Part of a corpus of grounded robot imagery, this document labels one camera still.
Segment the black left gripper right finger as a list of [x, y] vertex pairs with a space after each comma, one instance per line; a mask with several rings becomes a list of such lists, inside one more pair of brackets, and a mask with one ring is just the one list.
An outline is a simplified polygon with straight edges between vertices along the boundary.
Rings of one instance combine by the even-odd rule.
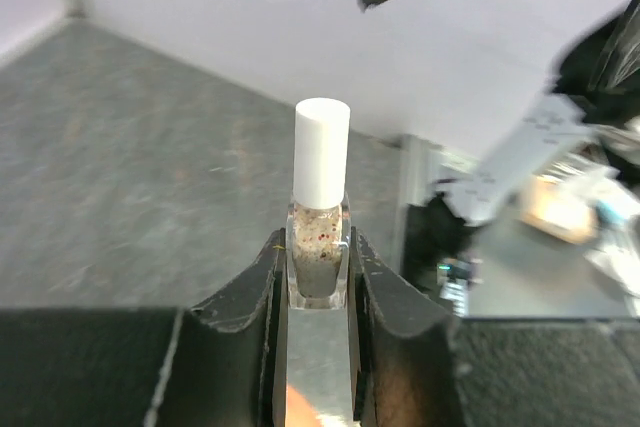
[[635, 426], [635, 319], [464, 318], [351, 234], [352, 410], [363, 426]]

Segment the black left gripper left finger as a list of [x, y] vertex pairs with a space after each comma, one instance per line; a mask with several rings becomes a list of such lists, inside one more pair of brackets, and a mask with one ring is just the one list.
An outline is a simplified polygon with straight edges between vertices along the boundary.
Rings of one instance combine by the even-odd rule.
[[281, 426], [284, 234], [194, 307], [5, 308], [5, 426]]

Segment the nail polish bottle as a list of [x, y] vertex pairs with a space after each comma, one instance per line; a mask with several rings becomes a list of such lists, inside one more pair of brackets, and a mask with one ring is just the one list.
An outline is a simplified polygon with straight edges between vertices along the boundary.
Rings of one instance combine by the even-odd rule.
[[289, 307], [339, 310], [346, 305], [351, 214], [344, 198], [330, 209], [289, 205], [286, 234], [286, 277]]

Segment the white nail polish cap brush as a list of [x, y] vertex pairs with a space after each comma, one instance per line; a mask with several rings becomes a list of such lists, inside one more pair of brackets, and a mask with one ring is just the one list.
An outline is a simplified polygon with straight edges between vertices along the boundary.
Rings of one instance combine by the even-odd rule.
[[295, 108], [293, 198], [330, 209], [344, 197], [351, 110], [342, 101], [309, 98]]

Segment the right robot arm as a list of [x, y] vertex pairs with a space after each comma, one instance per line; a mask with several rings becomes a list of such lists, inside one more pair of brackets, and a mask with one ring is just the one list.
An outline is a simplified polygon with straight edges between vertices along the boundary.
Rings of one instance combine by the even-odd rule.
[[446, 126], [401, 140], [394, 270], [465, 316], [637, 316], [639, 0], [429, 3], [478, 38], [420, 36]]

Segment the mannequin hand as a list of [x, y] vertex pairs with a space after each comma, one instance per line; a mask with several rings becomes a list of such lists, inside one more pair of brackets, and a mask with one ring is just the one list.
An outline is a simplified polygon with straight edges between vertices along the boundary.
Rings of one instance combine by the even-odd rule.
[[337, 416], [320, 414], [291, 384], [286, 388], [286, 427], [347, 427]]

